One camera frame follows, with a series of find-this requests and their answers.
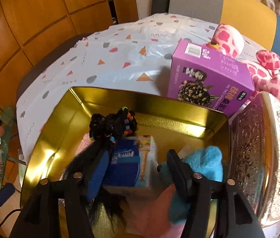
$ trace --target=pink giraffe plush toy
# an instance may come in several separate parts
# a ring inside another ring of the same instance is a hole
[[[236,58],[244,48],[244,39],[240,32],[227,24],[220,24],[216,28],[212,40],[208,46],[220,50],[223,54]],[[259,63],[242,60],[254,82],[255,92],[250,97],[253,100],[261,91],[267,91],[280,100],[280,57],[267,50],[260,50],[256,53]]]
[[[260,91],[267,91],[280,100],[280,57],[272,51],[260,50],[256,53],[259,63],[242,60],[248,67],[254,82],[253,100]]]

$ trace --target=gold metal tin box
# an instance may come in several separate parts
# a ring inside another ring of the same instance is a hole
[[[280,101],[260,93],[231,124],[228,177],[242,187],[262,227],[280,221]]]
[[[122,106],[136,111],[137,135],[152,135],[158,147],[158,162],[166,152],[179,152],[186,144],[192,149],[218,146],[223,161],[230,158],[230,132],[227,117],[220,112],[167,98],[130,91],[93,87],[73,87],[61,99],[48,119],[25,174],[21,206],[43,178],[58,180],[72,160],[83,135],[88,132],[93,113],[115,113]],[[216,202],[212,202],[208,237],[213,230]],[[99,232],[110,237],[103,221]]]

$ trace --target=screw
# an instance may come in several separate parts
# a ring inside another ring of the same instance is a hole
[[[235,182],[233,179],[228,179],[228,180],[227,180],[227,183],[228,183],[229,185],[233,186],[233,185],[235,185],[236,182]]]
[[[40,181],[40,184],[41,184],[41,185],[46,185],[48,182],[49,182],[49,179],[44,178],[44,179],[42,179],[42,180]]]
[[[80,179],[80,178],[83,177],[83,174],[80,173],[80,172],[77,172],[77,173],[73,174],[73,177],[74,177],[75,179]]]
[[[201,179],[202,175],[200,173],[193,173],[194,178]]]

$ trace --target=wooden cabinet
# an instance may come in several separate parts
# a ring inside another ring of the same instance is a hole
[[[136,0],[0,0],[0,109],[14,106],[20,80],[67,39],[138,20]]]
[[[114,0],[114,4],[119,24],[139,19],[136,0]]]

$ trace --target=black metal bracket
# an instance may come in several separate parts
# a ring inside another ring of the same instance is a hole
[[[205,238],[211,199],[218,201],[214,238],[265,238],[254,211],[234,180],[208,180],[193,172],[173,149],[167,153],[167,166],[179,196],[191,202],[181,238]]]
[[[69,237],[93,238],[79,186],[83,175],[50,182],[43,179],[20,212],[10,238],[61,238],[59,199],[64,199]]]

